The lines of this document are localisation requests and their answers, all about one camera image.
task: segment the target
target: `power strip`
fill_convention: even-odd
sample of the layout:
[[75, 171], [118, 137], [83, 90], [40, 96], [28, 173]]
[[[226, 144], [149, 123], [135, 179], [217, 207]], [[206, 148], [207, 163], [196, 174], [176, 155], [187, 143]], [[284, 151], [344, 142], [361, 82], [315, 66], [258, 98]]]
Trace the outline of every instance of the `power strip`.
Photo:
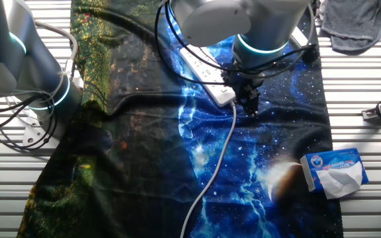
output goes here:
[[[211, 53], [207, 48], [198, 48], [195, 46], [188, 45], [190, 50], [197, 54], [202, 59], [218, 65], [217, 61], [212, 57]], [[180, 55], [189, 65], [192, 72], [198, 77], [202, 82], [211, 83], [223, 83], [222, 71], [213, 68], [189, 53], [185, 48], [180, 50]], [[216, 101], [217, 105], [222, 107], [229, 104], [232, 100], [236, 98], [235, 92], [229, 86], [224, 85], [204, 85], [205, 89], [211, 95], [211, 97]]]

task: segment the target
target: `galaxy print fabric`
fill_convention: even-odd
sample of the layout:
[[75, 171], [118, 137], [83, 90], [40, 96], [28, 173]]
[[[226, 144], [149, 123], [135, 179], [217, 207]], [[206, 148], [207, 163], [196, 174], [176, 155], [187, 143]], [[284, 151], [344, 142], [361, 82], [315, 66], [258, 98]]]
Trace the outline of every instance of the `galaxy print fabric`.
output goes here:
[[[18, 237], [179, 238], [217, 165], [232, 108], [219, 108], [203, 86], [162, 66], [151, 34], [158, 5], [72, 1], [83, 106], [30, 193]], [[308, 32], [308, 26], [305, 15], [299, 27]], [[159, 30], [172, 49], [164, 51], [170, 66], [194, 77], [164, 15]], [[223, 66], [232, 41], [209, 47]], [[220, 172], [185, 237], [343, 237], [339, 201], [310, 194], [297, 164], [306, 153], [332, 150], [320, 61], [296, 64], [259, 92], [256, 117], [237, 106]]]
[[[304, 20], [299, 27], [309, 32]], [[174, 21], [173, 26], [180, 32]], [[180, 44], [167, 32], [175, 71], [192, 78], [177, 55]], [[209, 47], [219, 63], [231, 62], [232, 42], [233, 37]], [[287, 45], [284, 53], [291, 50]], [[217, 165], [232, 110], [218, 108], [202, 85], [181, 84], [179, 133], [202, 189]], [[256, 118], [237, 106], [237, 126], [190, 237], [342, 237], [338, 201], [310, 195], [302, 171], [292, 163], [306, 153], [332, 150], [321, 63], [298, 63], [266, 80], [259, 92]]]

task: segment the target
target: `towel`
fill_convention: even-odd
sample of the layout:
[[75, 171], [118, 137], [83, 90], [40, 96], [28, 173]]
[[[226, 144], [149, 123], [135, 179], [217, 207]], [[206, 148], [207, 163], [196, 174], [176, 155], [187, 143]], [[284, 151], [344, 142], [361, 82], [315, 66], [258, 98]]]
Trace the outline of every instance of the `towel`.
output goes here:
[[381, 38], [381, 0], [328, 0], [321, 29], [334, 51], [361, 54]]

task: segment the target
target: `aluminum slat surface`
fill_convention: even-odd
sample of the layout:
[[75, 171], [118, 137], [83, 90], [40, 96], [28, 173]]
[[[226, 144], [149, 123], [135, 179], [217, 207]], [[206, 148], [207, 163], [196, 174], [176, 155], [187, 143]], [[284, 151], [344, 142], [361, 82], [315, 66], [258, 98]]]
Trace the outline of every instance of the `aluminum slat surface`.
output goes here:
[[[36, 20], [69, 30], [71, 1], [26, 3]], [[321, 22], [317, 21], [316, 26], [319, 30]], [[71, 53], [68, 39], [43, 28], [38, 32], [64, 67]], [[319, 46], [334, 149], [357, 147], [371, 180], [341, 199], [345, 238], [381, 238], [381, 126], [363, 122], [360, 113], [381, 100], [381, 40], [360, 56], [334, 52], [326, 37], [319, 37]], [[6, 106], [0, 100], [0, 108]], [[0, 121], [9, 115], [1, 113]], [[4, 127], [4, 132], [21, 141], [24, 128], [16, 119]], [[16, 236], [28, 193], [53, 151], [47, 147], [22, 154], [0, 144], [0, 238]]]

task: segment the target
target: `white cable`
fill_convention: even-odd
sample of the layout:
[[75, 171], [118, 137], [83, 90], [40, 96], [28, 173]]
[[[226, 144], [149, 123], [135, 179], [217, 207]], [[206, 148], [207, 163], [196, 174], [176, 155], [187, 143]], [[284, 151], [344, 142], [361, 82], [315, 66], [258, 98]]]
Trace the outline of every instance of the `white cable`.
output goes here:
[[186, 229], [186, 225], [188, 223], [188, 220], [192, 214], [192, 211], [194, 210], [196, 204], [199, 202], [199, 200], [204, 196], [205, 192], [210, 188], [212, 182], [214, 181], [214, 179], [216, 178], [217, 176], [217, 173], [218, 171], [220, 170], [220, 165], [222, 164], [222, 161], [223, 161], [223, 157], [224, 157], [224, 153], [226, 152], [226, 148], [229, 144], [229, 140], [232, 136], [232, 133], [233, 131], [235, 130], [235, 125], [236, 125], [236, 105], [234, 102], [231, 102], [230, 103], [232, 108], [233, 108], [233, 122], [232, 122], [232, 127], [230, 128], [230, 132], [229, 132], [229, 135], [227, 136], [226, 138], [226, 141], [224, 142], [224, 145], [223, 145], [223, 150], [222, 150], [222, 153], [220, 154], [220, 158], [218, 159], [218, 163], [217, 163], [217, 167], [216, 167], [216, 170], [214, 171], [214, 173], [212, 174], [212, 177], [210, 179], [210, 181], [206, 184], [205, 188], [202, 190], [202, 192], [198, 195], [198, 197], [195, 199], [195, 201], [193, 202], [192, 206], [190, 207], [189, 211], [188, 211], [188, 214], [186, 215], [186, 218], [185, 218], [185, 221], [183, 222], [183, 226], [182, 226], [182, 231], [181, 231], [181, 234], [180, 234], [180, 238], [183, 238], [183, 236], [185, 235], [185, 229]]

